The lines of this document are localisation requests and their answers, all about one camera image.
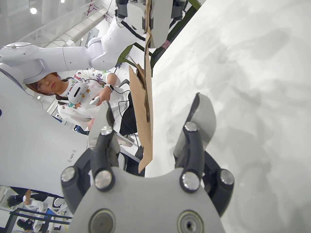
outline metal railing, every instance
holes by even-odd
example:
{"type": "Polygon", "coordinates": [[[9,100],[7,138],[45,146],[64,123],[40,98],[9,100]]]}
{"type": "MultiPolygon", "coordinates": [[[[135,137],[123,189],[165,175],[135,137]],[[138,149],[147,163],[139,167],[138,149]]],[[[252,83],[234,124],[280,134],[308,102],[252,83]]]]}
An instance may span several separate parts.
{"type": "Polygon", "coordinates": [[[14,228],[14,225],[15,225],[16,220],[17,220],[18,217],[23,217],[23,218],[27,218],[27,219],[33,219],[33,220],[44,222],[42,233],[46,233],[47,232],[50,222],[51,223],[64,224],[64,225],[69,225],[70,224],[70,222],[53,220],[52,219],[53,217],[61,218],[61,219],[66,219],[66,220],[72,219],[72,217],[69,217],[69,216],[62,216],[62,215],[48,214],[48,213],[40,213],[40,212],[30,211],[30,210],[27,210],[27,209],[18,208],[16,210],[10,212],[10,217],[8,219],[8,222],[7,222],[6,226],[5,226],[5,232],[6,233],[12,233],[12,230],[14,228]],[[27,212],[27,213],[34,213],[34,214],[38,214],[38,215],[44,215],[44,216],[46,216],[46,218],[39,218],[39,217],[32,216],[32,215],[22,214],[20,212],[27,212]]]}

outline hand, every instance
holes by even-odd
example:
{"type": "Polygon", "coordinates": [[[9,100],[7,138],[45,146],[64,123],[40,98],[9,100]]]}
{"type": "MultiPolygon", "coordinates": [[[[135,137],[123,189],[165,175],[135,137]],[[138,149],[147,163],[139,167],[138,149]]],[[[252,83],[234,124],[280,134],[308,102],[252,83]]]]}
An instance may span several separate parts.
{"type": "Polygon", "coordinates": [[[94,124],[94,120],[95,118],[92,118],[88,123],[87,123],[87,127],[89,128],[89,131],[91,130],[93,124],[94,124]]]}
{"type": "Polygon", "coordinates": [[[111,90],[108,86],[104,87],[102,90],[100,90],[100,92],[98,92],[95,95],[95,97],[97,97],[97,96],[100,97],[100,100],[96,104],[96,106],[99,106],[103,101],[109,101],[110,100],[110,94],[111,94],[111,90]]]}

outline metal screw cap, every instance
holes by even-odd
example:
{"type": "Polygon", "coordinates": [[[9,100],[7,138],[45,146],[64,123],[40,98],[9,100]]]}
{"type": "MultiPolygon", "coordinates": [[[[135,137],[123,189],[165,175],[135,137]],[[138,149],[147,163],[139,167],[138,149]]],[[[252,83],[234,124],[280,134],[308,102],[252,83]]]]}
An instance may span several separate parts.
{"type": "Polygon", "coordinates": [[[76,170],[74,167],[68,167],[61,173],[61,181],[62,182],[68,182],[73,179],[75,176],[76,170]]]}
{"type": "Polygon", "coordinates": [[[220,180],[226,185],[232,185],[234,183],[234,176],[230,171],[222,169],[220,172],[220,180]]]}
{"type": "Polygon", "coordinates": [[[110,125],[106,125],[100,130],[100,135],[109,135],[110,133],[112,133],[112,127],[110,125]]]}
{"type": "Polygon", "coordinates": [[[200,180],[193,172],[185,172],[182,175],[182,184],[188,190],[195,191],[200,187],[200,180]]]}
{"type": "Polygon", "coordinates": [[[105,189],[107,188],[111,181],[112,181],[112,175],[109,171],[103,170],[99,172],[95,177],[95,186],[98,189],[105,189]]]}
{"type": "Polygon", "coordinates": [[[186,129],[187,131],[190,131],[190,132],[193,132],[193,131],[197,131],[197,130],[198,130],[196,124],[195,124],[195,123],[192,123],[192,122],[187,122],[187,123],[185,124],[185,129],[186,129]]]}

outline white table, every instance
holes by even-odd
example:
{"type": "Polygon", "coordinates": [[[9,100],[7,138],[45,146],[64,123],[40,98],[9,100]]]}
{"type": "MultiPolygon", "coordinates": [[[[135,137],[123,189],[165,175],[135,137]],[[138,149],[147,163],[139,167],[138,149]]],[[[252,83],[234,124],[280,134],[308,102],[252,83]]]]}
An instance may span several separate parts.
{"type": "Polygon", "coordinates": [[[311,0],[207,0],[153,73],[154,154],[172,148],[196,92],[217,116],[207,151],[235,176],[226,232],[311,232],[311,0]]]}

